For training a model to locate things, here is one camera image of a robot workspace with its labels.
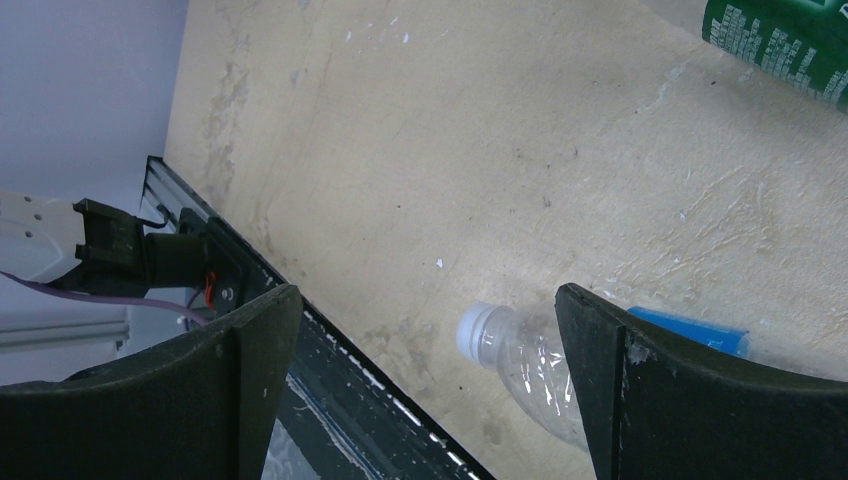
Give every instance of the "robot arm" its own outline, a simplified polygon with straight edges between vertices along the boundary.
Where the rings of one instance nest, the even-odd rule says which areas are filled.
[[[82,261],[84,220],[68,200],[0,189],[0,271],[21,280],[50,283]]]
[[[0,252],[0,272],[121,297],[200,285],[207,267],[198,235],[145,235],[142,220],[89,199],[73,203],[2,189]]]

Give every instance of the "white bottle cap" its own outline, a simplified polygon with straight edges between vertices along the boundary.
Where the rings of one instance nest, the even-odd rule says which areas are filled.
[[[483,331],[486,329],[489,316],[497,308],[497,305],[485,302],[477,302],[471,305],[462,315],[459,328],[456,330],[456,346],[459,351],[466,358],[480,365],[483,365],[480,362],[480,340],[483,338]]]

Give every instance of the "table surface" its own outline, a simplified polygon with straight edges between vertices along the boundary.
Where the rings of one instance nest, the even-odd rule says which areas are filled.
[[[165,157],[493,474],[591,478],[463,310],[577,282],[843,352],[845,121],[636,0],[192,1]]]

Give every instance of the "blue object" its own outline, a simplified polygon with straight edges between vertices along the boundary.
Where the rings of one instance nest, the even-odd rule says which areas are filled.
[[[748,355],[748,331],[713,325],[691,318],[669,313],[633,307],[627,310],[631,315],[646,322],[670,330],[690,340],[702,343],[719,352],[745,358]]]

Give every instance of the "red wire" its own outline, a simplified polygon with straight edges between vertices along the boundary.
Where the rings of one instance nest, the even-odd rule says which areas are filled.
[[[212,294],[215,291],[215,282],[218,280],[215,272],[209,272],[206,274],[206,306],[209,307],[213,312],[215,311],[215,305],[212,304]]]

